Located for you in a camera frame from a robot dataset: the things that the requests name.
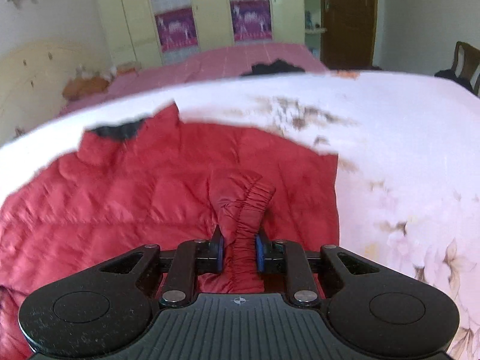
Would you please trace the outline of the black garment on bed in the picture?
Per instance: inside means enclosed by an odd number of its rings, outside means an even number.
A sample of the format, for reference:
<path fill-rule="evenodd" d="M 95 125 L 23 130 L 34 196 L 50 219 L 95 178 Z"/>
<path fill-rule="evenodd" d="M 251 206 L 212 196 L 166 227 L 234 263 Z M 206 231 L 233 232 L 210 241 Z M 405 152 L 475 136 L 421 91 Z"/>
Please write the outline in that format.
<path fill-rule="evenodd" d="M 272 63 L 256 63 L 250 70 L 241 74 L 241 77 L 272 76 L 289 73 L 304 73 L 305 70 L 296 65 L 287 63 L 283 59 L 276 59 Z"/>

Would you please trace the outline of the black bag on chair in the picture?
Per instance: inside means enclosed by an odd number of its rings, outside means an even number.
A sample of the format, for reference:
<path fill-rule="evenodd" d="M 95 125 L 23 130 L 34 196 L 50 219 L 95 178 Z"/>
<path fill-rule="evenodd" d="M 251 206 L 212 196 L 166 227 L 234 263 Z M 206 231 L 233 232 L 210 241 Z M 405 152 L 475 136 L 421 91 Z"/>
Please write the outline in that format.
<path fill-rule="evenodd" d="M 471 86 L 470 80 L 457 76 L 456 73 L 452 69 L 446 69 L 434 74 L 435 77 L 443 78 L 446 80 L 451 80 L 457 83 L 459 86 L 467 89 L 469 92 L 473 93 L 473 87 Z"/>

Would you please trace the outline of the cream arched headboard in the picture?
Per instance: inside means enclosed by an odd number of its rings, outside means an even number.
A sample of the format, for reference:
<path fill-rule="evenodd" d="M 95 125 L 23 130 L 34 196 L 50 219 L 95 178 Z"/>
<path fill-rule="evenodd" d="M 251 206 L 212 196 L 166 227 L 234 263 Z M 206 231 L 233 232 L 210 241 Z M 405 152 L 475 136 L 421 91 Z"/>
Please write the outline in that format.
<path fill-rule="evenodd" d="M 71 41 L 31 41 L 1 57 L 1 144 L 54 119 L 79 67 L 102 71 L 109 57 Z"/>

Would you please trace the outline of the corner shelf unit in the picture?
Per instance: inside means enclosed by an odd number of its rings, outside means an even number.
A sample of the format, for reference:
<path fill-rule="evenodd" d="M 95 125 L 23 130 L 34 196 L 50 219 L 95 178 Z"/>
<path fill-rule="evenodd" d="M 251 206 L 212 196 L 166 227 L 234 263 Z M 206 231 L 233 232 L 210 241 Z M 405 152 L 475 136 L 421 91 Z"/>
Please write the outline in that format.
<path fill-rule="evenodd" d="M 324 0 L 304 0 L 304 12 L 311 12 L 313 23 L 312 29 L 304 30 L 305 45 L 319 60 L 321 60 L 322 36 L 326 33 L 322 18 L 323 2 Z"/>

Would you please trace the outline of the lower left purple poster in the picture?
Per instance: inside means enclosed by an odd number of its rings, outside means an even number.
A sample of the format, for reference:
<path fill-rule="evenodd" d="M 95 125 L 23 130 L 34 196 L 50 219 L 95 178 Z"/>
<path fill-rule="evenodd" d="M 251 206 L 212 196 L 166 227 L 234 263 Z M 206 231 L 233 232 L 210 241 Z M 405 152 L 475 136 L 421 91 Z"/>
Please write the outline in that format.
<path fill-rule="evenodd" d="M 190 7 L 154 16 L 162 52 L 180 50 L 198 44 L 193 11 Z"/>

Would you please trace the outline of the red puffer jacket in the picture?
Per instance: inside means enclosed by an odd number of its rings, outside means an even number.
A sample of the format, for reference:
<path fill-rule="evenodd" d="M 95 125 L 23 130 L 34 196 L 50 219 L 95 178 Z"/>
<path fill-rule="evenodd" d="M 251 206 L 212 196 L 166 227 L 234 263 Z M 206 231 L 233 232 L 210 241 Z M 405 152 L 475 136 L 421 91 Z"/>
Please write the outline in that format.
<path fill-rule="evenodd" d="M 25 359 L 17 322 L 32 291 L 144 244 L 225 239 L 225 268 L 202 291 L 260 293 L 264 229 L 317 250 L 339 239 L 338 158 L 250 127 L 183 122 L 175 105 L 132 138 L 84 133 L 1 207 L 1 357 Z"/>

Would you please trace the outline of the cream wardrobe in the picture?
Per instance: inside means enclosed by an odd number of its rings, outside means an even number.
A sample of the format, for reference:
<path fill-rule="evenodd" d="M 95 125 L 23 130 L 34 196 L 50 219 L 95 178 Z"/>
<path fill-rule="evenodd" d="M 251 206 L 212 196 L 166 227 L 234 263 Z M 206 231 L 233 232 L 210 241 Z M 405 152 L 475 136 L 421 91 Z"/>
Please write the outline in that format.
<path fill-rule="evenodd" d="M 269 0 L 272 39 L 235 42 L 230 2 L 238 0 L 97 0 L 114 65 L 143 68 L 178 63 L 200 51 L 270 41 L 304 43 L 304 0 Z M 155 15 L 191 8 L 198 44 L 162 52 Z"/>

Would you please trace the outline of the lower right purple poster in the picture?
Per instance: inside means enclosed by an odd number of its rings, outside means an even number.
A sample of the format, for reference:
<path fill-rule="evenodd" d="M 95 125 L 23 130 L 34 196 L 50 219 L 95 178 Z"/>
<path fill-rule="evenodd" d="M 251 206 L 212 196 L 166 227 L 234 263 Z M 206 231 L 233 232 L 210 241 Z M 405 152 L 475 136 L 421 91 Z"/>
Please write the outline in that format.
<path fill-rule="evenodd" d="M 272 39 L 272 18 L 269 0 L 230 2 L 235 42 Z"/>

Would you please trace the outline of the white floral bed sheet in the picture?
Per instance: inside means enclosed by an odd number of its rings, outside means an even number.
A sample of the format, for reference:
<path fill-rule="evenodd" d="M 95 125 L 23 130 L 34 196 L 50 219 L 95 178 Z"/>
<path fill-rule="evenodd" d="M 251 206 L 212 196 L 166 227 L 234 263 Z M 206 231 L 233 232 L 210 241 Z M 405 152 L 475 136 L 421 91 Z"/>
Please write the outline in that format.
<path fill-rule="evenodd" d="M 479 357 L 479 99 L 448 80 L 332 72 L 212 80 L 131 94 L 1 149 L 1 206 L 84 133 L 129 139 L 175 105 L 183 122 L 255 128 L 337 156 L 336 243 L 444 291 L 449 353 Z"/>

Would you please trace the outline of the brown wooden door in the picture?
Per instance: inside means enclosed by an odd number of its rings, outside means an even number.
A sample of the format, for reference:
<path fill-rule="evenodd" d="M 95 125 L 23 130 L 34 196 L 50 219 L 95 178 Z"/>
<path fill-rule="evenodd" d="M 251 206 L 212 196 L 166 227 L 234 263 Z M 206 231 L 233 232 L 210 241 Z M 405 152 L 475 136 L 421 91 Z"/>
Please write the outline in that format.
<path fill-rule="evenodd" d="M 323 0 L 322 62 L 330 69 L 372 65 L 377 30 L 377 0 Z"/>

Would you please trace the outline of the blue bottle on shelf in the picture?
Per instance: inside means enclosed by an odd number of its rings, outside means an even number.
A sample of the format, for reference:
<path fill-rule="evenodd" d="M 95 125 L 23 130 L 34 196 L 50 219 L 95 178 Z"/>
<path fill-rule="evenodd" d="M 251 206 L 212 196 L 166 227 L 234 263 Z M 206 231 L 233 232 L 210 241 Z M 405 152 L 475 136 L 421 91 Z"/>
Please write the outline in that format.
<path fill-rule="evenodd" d="M 309 10 L 306 10 L 304 12 L 304 16 L 305 16 L 305 28 L 306 29 L 312 29 L 313 28 L 313 23 L 312 23 L 311 12 Z"/>

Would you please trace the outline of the wooden chair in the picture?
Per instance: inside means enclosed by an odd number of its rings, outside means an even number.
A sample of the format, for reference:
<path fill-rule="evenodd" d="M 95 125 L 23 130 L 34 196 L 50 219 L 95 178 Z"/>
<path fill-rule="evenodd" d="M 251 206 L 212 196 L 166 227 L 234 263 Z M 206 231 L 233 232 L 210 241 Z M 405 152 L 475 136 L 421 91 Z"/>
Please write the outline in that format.
<path fill-rule="evenodd" d="M 458 41 L 454 51 L 452 70 L 459 84 L 479 96 L 479 49 L 467 42 Z"/>

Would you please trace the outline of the pink plaid bed cover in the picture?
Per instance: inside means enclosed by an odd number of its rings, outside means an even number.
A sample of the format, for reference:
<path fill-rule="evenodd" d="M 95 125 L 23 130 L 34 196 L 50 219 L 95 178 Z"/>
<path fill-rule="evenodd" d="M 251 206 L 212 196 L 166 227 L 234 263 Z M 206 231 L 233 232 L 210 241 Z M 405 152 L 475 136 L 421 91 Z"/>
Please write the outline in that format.
<path fill-rule="evenodd" d="M 306 72 L 324 73 L 328 68 L 306 46 L 290 43 L 257 43 L 200 52 L 185 61 L 122 73 L 105 91 L 70 102 L 60 111 L 66 116 L 87 107 L 131 94 L 204 80 L 239 77 L 258 64 L 282 60 Z"/>

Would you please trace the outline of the orange brown pillow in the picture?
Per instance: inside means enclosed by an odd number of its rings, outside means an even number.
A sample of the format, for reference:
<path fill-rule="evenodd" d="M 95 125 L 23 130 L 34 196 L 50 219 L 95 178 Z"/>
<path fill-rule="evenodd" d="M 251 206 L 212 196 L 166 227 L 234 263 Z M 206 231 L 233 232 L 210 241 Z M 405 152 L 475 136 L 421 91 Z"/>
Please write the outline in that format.
<path fill-rule="evenodd" d="M 83 97 L 105 92 L 109 85 L 110 82 L 100 76 L 77 77 L 67 82 L 62 94 L 66 100 L 76 101 Z"/>

